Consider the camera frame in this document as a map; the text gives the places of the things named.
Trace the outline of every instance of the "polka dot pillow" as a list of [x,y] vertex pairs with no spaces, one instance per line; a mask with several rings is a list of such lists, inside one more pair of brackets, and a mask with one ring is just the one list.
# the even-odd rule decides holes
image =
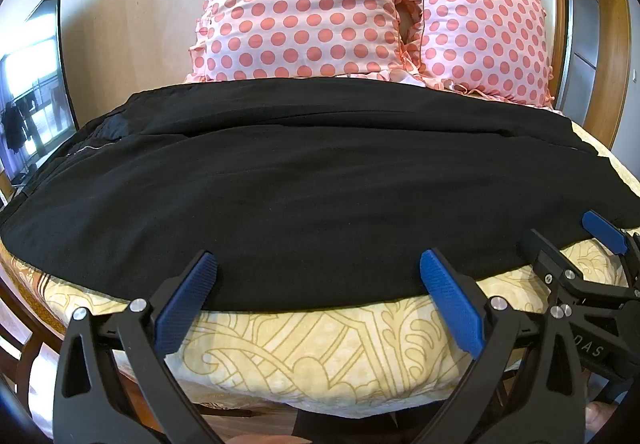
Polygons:
[[395,0],[205,0],[188,82],[417,74]]
[[405,0],[406,48],[432,87],[548,106],[551,79],[541,0]]

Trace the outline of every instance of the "black pants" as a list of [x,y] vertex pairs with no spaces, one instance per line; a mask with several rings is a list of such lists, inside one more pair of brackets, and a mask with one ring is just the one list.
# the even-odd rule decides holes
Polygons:
[[410,444],[433,418],[443,401],[418,408],[347,419],[298,410],[292,435],[313,444]]

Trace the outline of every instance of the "pillow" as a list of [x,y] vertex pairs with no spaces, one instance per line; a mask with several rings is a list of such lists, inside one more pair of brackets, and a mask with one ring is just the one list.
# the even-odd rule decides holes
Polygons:
[[541,0],[403,0],[406,49],[431,87],[547,106],[551,79]]
[[395,0],[205,0],[188,82],[417,74]]

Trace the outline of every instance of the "mattress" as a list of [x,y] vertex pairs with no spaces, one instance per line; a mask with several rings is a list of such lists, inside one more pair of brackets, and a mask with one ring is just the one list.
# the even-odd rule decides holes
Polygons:
[[[590,134],[574,132],[608,157],[640,196],[640,183]],[[640,228],[630,232],[640,232]],[[625,284],[620,261],[595,240],[562,252],[585,279]],[[117,312],[122,300],[75,286],[21,262],[0,243],[0,260],[24,300],[58,332],[81,306]],[[542,312],[547,289],[530,266],[479,282],[520,310]],[[126,357],[116,353],[123,371]],[[510,364],[516,363],[518,354]],[[201,312],[166,362],[193,402],[224,408],[257,399],[343,417],[402,410],[448,397],[470,363],[429,296],[357,308],[279,314]]]

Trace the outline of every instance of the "patterned bed sheet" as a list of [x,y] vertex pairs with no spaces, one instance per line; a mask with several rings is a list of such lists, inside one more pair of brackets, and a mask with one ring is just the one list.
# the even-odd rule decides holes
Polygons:
[[[638,180],[599,141],[576,124],[574,131],[608,157],[640,196]],[[619,259],[595,240],[563,252],[587,280],[625,283]],[[24,300],[58,332],[80,306],[103,314],[126,305],[44,274],[9,254],[2,243],[0,260]],[[530,266],[479,285],[516,309],[542,312],[546,307],[545,287]],[[116,360],[130,372],[122,352]],[[317,312],[201,312],[166,362],[193,402],[239,408],[260,399],[359,418],[448,397],[470,357],[450,337],[431,298],[421,296]]]

